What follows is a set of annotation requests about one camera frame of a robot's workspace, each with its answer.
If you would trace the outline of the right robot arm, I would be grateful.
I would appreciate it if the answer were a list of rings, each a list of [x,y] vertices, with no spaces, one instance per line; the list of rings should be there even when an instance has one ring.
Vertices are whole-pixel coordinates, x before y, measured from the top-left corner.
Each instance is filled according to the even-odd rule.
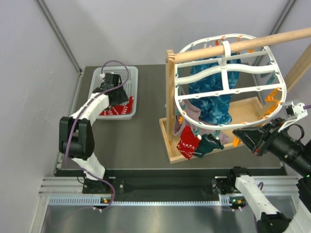
[[[233,130],[233,134],[254,155],[273,155],[285,166],[285,171],[293,172],[293,175],[256,178],[247,168],[236,166],[230,169],[227,187],[242,194],[253,212],[259,233],[311,231],[311,144],[301,142],[305,132],[300,125],[300,137],[292,138],[288,133],[291,126],[293,123],[289,120],[276,118],[263,126]],[[297,192],[296,213],[292,218],[286,217],[266,197],[272,191],[290,196]]]

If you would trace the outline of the red patterned sock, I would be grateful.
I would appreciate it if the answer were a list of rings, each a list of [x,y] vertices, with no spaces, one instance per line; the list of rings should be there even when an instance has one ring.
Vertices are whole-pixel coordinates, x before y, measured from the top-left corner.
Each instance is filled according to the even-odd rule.
[[[125,105],[116,105],[114,107],[111,107],[108,110],[102,111],[100,114],[101,116],[115,116],[115,115],[127,115],[132,112],[133,108],[133,103],[134,103],[134,98],[133,96],[129,97],[129,101]]]
[[[198,148],[201,139],[202,137],[199,128],[192,128],[191,126],[186,125],[181,130],[180,140],[177,143],[176,148],[183,157],[190,160]]]

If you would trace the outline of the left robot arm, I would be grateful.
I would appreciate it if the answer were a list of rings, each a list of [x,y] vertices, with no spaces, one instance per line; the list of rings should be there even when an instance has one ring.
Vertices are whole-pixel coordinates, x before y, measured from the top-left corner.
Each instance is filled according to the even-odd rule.
[[[59,151],[65,155],[65,162],[70,158],[84,172],[85,185],[100,193],[114,193],[110,180],[105,178],[106,169],[94,153],[92,125],[104,110],[128,98],[119,74],[103,73],[100,77],[101,85],[92,91],[86,103],[76,113],[60,119]]]

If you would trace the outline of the green sock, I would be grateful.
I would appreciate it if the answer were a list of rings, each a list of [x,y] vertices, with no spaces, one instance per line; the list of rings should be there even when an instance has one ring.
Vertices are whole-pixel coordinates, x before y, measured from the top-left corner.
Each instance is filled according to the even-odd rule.
[[[213,137],[212,134],[202,135],[202,139],[199,142],[199,145],[195,152],[194,156],[203,158],[205,155],[213,152],[214,150],[223,150],[224,146],[220,140]]]

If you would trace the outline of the white clip hanger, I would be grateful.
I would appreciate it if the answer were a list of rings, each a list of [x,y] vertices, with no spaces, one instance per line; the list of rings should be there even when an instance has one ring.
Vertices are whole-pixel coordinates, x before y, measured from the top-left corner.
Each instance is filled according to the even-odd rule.
[[[286,100],[287,87],[269,46],[256,50],[256,46],[234,51],[229,39],[238,42],[255,40],[255,37],[246,34],[226,34],[224,36],[208,37],[194,41],[185,46],[181,52],[193,51],[199,44],[224,47],[220,55],[204,56],[188,62],[175,64],[175,94],[179,121],[190,125],[193,136],[201,139],[204,134],[211,134],[215,139],[220,138],[224,130],[234,130],[250,126],[257,126],[267,122],[281,109]],[[241,73],[267,74],[278,82],[268,81],[265,85],[237,87]],[[233,95],[249,92],[270,90],[268,101],[274,104],[258,119],[250,120],[242,116],[237,123],[232,122],[229,113]]]

